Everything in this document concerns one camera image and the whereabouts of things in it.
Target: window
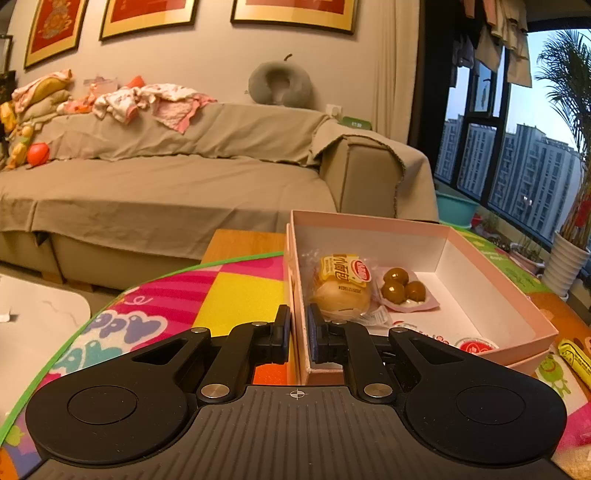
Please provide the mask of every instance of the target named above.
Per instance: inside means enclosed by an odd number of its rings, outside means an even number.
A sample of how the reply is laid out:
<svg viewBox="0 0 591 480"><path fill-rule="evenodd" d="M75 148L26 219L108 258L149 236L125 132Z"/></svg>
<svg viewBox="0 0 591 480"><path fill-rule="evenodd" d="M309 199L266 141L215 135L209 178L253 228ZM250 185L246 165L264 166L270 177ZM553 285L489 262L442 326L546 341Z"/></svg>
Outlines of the window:
<svg viewBox="0 0 591 480"><path fill-rule="evenodd" d="M533 86L504 82L476 62L450 89L435 177L549 247L574 201L581 169L568 126L535 80L537 58L553 32L528 35ZM447 132L454 130L453 136ZM454 152L450 158L448 152Z"/></svg>

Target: white tabletop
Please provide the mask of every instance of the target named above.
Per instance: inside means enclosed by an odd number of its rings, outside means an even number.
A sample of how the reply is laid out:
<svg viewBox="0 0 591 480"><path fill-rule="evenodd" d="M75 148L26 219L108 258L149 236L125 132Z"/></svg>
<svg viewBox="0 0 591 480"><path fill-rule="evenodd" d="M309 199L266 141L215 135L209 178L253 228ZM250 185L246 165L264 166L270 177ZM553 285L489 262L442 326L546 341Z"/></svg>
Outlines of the white tabletop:
<svg viewBox="0 0 591 480"><path fill-rule="evenodd" d="M0 275L0 425L39 371L90 318L77 293Z"/></svg>

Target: fruit wrapper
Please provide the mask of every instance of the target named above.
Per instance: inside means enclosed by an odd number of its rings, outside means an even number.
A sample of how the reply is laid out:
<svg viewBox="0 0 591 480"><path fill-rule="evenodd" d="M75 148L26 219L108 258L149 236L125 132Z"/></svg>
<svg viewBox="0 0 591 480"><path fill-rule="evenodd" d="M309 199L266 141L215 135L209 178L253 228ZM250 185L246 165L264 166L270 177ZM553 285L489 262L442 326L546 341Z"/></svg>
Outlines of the fruit wrapper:
<svg viewBox="0 0 591 480"><path fill-rule="evenodd" d="M374 279L375 279L375 281L374 281L374 288L375 288L374 289L374 296L382 305L388 307L390 310L393 310L395 312L401 312L401 313L422 312L424 310L433 310L433 309L436 309L439 307L439 302L433 296L433 294L429 291L429 289L427 288L426 285L425 285L425 291L426 291L425 301L416 302L416 301L412 301L412 300L406 300L406 301L402 302L401 304L395 304L395 303L392 303L391 301L386 300L382 296L381 289L385 283L384 282L384 275L388 270L390 270L390 268L394 268L394 267L375 267L372 270L372 273L373 273ZM418 280L418 277L415 272L413 272L412 270L409 270L407 268L404 268L404 269L408 273L408 280L409 281Z"/></svg>

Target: red painting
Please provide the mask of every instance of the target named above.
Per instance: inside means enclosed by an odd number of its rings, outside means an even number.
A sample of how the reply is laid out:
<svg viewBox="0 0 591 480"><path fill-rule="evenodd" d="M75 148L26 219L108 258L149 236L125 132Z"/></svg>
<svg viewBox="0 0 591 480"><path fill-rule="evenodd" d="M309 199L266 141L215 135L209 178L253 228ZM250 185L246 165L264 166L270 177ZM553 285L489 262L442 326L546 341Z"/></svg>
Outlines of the red painting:
<svg viewBox="0 0 591 480"><path fill-rule="evenodd" d="M185 8L187 0L115 0L111 22Z"/></svg>
<svg viewBox="0 0 591 480"><path fill-rule="evenodd" d="M305 8L339 15L342 15L345 11L345 0L246 0L246 4Z"/></svg>
<svg viewBox="0 0 591 480"><path fill-rule="evenodd" d="M31 53L74 35L82 0L42 0Z"/></svg>

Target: pink box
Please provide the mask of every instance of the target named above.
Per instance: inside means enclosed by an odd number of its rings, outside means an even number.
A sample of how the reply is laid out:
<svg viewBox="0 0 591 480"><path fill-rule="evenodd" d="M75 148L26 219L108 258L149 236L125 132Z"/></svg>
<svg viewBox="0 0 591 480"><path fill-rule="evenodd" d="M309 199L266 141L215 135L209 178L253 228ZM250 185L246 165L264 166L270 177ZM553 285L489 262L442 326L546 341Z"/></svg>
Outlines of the pink box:
<svg viewBox="0 0 591 480"><path fill-rule="evenodd" d="M478 355L531 374L546 355L558 331L537 307L453 228L434 223L374 218L340 213L292 211L287 226L285 262L293 288L293 332L299 381L306 385L340 384L337 364L310 359L304 292L311 282L302 255L313 249L322 255L357 254L381 266L401 266L417 273L440 303L431 312L398 313L408 323L447 322L491 340L498 349ZM370 327L387 335L388 327Z"/></svg>

